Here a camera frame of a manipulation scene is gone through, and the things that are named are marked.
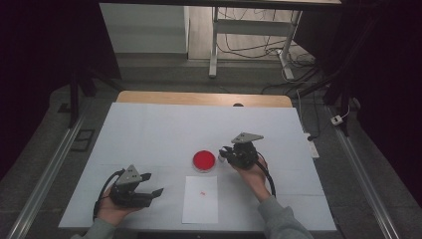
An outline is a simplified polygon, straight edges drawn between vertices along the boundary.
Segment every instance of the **metal frame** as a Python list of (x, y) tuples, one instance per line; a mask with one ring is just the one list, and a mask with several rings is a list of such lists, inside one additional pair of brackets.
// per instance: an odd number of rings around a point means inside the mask
[(16, 219), (15, 224), (10, 230), (9, 235), (7, 236), (8, 239), (25, 238), (38, 211), (41, 208), (41, 205), (44, 202), (44, 199), (47, 196), (47, 193), (50, 190), (51, 185), (53, 184), (53, 181), (56, 178), (57, 173), (59, 172), (60, 167), (65, 161), (68, 151), (71, 148), (72, 142), (74, 141), (82, 123), (84, 122), (91, 103), (91, 99), (86, 99), (84, 101), (80, 117), (76, 121), (74, 127), (67, 130), (59, 147), (57, 148), (52, 159), (38, 180), (37, 185), (35, 186), (24, 208)]
[(217, 35), (218, 34), (239, 34), (239, 35), (262, 35), (286, 37), (283, 51), (279, 51), (279, 58), (282, 63), (282, 71), (287, 80), (293, 80), (292, 70), (287, 60), (287, 54), (295, 36), (296, 29), (301, 18), (302, 11), (294, 11), (292, 22), (264, 22), (249, 20), (227, 20), (218, 19), (218, 7), (214, 7), (212, 45), (210, 57), (210, 69), (208, 76), (217, 77)]
[[(329, 107), (325, 107), (325, 111), (330, 119), (334, 117), (334, 114), (331, 112)], [(351, 168), (354, 171), (357, 181), (359, 182), (369, 205), (374, 211), (375, 218), (378, 221), (379, 227), (384, 234), (384, 237), (387, 239), (399, 239), (400, 236), (398, 235), (397, 229), (395, 228), (384, 203), (376, 192), (376, 189), (373, 186), (372, 181), (367, 174), (362, 162), (360, 161), (360, 158), (357, 155), (353, 144), (348, 137), (344, 136), (339, 127), (335, 128), (335, 132), (337, 134), (338, 140), (341, 143), (341, 146), (344, 149), (344, 152), (347, 155), (347, 158), (350, 161)]]

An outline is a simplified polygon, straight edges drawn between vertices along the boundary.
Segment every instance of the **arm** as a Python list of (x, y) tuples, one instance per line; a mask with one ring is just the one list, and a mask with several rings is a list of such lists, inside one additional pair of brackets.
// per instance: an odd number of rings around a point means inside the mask
[[(267, 163), (260, 158), (261, 164)], [(258, 211), (265, 221), (265, 234), (267, 238), (276, 239), (302, 239), (313, 238), (311, 233), (296, 220), (291, 207), (282, 207), (276, 197), (272, 196), (265, 186), (265, 174), (257, 165), (249, 170), (233, 166), (242, 176), (246, 184), (252, 189), (260, 201)]]
[(124, 217), (141, 208), (126, 208), (115, 205), (108, 197), (108, 189), (100, 204), (100, 210), (94, 221), (93, 226), (88, 230), (85, 236), (74, 235), (72, 239), (111, 239), (115, 228), (120, 224)]

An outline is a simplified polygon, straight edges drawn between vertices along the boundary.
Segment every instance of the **wooden board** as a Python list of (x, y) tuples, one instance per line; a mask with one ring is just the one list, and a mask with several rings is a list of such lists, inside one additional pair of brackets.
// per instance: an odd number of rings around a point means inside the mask
[(145, 103), (166, 105), (197, 106), (233, 106), (236, 103), (244, 107), (291, 108), (292, 101), (286, 96), (171, 93), (171, 92), (132, 92), (125, 91), (118, 95), (118, 103)]

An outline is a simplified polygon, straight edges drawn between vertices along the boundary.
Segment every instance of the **wall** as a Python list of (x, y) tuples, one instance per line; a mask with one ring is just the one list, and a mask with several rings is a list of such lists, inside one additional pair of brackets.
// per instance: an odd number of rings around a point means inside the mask
[(102, 3), (116, 53), (187, 53), (189, 9)]

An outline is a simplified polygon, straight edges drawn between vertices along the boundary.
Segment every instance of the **wrist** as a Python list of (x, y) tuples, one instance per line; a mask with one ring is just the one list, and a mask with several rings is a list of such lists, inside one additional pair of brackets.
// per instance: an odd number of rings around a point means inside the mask
[(252, 184), (250, 187), (260, 202), (263, 202), (271, 196), (271, 193), (268, 191), (265, 184)]

